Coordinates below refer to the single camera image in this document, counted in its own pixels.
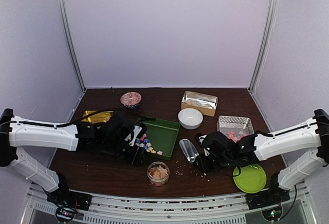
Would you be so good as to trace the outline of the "clear plastic jar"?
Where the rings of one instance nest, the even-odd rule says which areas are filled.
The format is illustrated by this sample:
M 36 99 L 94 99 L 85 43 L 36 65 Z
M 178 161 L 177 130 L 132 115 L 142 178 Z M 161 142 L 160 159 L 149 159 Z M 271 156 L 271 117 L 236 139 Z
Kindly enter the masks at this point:
M 147 177 L 153 186 L 164 186 L 170 176 L 169 167 L 160 161 L 153 162 L 147 169 Z

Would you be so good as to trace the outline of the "metal scoop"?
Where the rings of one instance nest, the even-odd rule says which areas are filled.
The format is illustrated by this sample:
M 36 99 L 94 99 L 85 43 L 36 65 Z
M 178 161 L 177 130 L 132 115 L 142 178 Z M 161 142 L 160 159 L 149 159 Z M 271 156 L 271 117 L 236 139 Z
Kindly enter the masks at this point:
M 201 155 L 198 153 L 194 144 L 188 139 L 181 139 L 179 141 L 179 146 L 187 161 L 194 165 L 202 175 L 206 176 L 207 172 L 204 168 Z

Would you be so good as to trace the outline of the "cream tin of popsicle candies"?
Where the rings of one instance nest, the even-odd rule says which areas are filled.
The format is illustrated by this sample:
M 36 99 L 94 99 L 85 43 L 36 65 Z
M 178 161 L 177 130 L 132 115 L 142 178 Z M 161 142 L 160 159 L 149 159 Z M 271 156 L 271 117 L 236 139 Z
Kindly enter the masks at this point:
M 181 109 L 193 108 L 203 115 L 214 117 L 218 104 L 218 97 L 201 94 L 193 91 L 185 91 L 181 101 Z

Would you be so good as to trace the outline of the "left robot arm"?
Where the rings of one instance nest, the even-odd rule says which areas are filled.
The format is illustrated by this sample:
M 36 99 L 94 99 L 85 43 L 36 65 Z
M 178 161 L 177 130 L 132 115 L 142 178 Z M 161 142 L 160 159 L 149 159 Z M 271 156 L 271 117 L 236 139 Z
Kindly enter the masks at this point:
M 1 166 L 15 168 L 27 180 L 41 186 L 51 199 L 68 206 L 74 201 L 74 194 L 65 176 L 41 165 L 26 153 L 25 146 L 118 157 L 138 165 L 151 151 L 151 144 L 143 141 L 146 132 L 145 125 L 134 125 L 116 113 L 108 121 L 98 123 L 84 118 L 49 123 L 23 119 L 7 108 L 1 114 Z

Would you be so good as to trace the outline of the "green tray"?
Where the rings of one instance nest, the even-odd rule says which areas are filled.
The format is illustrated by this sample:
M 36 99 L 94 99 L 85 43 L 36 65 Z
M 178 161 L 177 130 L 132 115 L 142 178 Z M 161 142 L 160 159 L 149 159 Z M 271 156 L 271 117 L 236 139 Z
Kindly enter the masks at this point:
M 151 143 L 154 153 L 148 152 L 150 157 L 170 161 L 172 159 L 175 143 L 178 137 L 180 124 L 162 119 L 141 120 L 138 124 L 147 127 L 147 139 Z

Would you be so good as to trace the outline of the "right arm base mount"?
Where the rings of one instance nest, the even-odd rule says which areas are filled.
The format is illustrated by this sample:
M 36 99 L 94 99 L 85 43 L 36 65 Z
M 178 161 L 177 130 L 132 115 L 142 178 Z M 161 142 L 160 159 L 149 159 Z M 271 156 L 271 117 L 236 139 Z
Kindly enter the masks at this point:
M 284 216 L 282 203 L 288 200 L 290 200 L 289 191 L 282 189 L 267 189 L 255 194 L 246 195 L 249 210 L 260 209 L 263 218 L 270 222 L 282 219 Z

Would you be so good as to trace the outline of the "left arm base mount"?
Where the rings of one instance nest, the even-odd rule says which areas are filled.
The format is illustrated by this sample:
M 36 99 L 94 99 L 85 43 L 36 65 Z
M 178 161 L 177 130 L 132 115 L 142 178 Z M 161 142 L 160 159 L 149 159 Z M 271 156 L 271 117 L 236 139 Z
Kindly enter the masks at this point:
M 88 211 L 92 201 L 92 195 L 74 191 L 63 193 L 57 189 L 51 193 L 44 190 L 44 193 L 47 196 L 47 201 L 57 207 L 55 217 L 62 223 L 72 221 L 80 210 Z

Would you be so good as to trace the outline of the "pink tin of star candies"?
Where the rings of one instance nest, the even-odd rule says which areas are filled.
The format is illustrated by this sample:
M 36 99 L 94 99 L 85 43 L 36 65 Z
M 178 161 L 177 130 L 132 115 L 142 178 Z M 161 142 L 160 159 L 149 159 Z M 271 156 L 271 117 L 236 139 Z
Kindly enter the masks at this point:
M 235 143 L 254 133 L 251 119 L 237 116 L 219 116 L 217 131 L 223 133 Z

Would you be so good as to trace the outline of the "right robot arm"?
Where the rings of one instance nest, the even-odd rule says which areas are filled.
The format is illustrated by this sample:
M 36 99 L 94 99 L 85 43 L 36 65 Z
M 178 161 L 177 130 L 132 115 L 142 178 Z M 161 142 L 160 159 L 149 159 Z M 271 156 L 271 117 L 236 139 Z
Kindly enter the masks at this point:
M 204 149 L 202 164 L 206 172 L 212 166 L 243 168 L 274 156 L 293 151 L 306 152 L 287 168 L 275 173 L 272 185 L 264 192 L 268 204 L 276 203 L 283 190 L 289 191 L 296 183 L 310 175 L 319 166 L 328 166 L 328 114 L 314 111 L 306 121 L 272 133 L 256 132 L 235 143 L 221 132 L 196 134 L 195 139 Z

